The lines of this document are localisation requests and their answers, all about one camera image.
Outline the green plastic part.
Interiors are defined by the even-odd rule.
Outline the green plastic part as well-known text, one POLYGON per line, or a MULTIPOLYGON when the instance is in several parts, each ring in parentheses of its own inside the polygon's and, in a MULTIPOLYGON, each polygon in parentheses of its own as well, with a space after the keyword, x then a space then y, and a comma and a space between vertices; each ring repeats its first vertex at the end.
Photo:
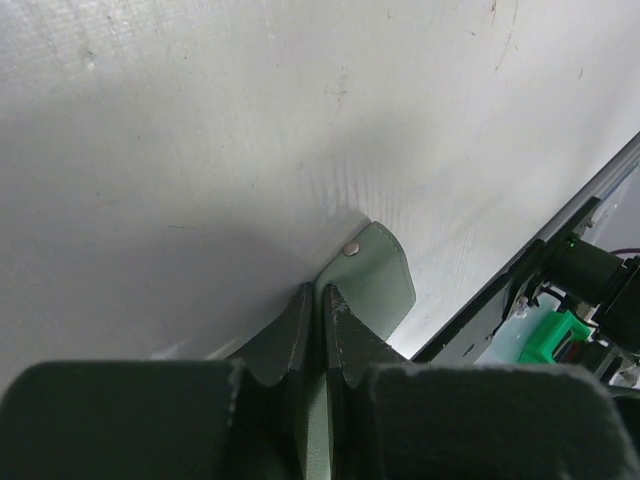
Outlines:
POLYGON ((527 339, 520 364, 554 364, 575 344, 586 343, 594 328, 570 311, 550 312, 527 339))

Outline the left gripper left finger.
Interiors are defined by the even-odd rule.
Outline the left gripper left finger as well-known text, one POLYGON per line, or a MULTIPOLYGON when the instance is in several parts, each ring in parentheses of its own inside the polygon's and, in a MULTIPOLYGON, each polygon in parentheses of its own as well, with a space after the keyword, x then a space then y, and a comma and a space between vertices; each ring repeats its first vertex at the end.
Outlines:
POLYGON ((5 479, 300 479, 310 284, 219 360, 56 361, 1 399, 5 479))

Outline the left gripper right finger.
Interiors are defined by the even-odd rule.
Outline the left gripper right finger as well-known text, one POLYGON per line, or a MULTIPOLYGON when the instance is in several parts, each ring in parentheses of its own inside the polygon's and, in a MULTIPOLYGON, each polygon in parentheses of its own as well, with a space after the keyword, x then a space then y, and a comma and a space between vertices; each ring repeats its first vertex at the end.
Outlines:
POLYGON ((323 295, 335 479, 635 479, 639 399, 578 366, 404 359, 323 295))

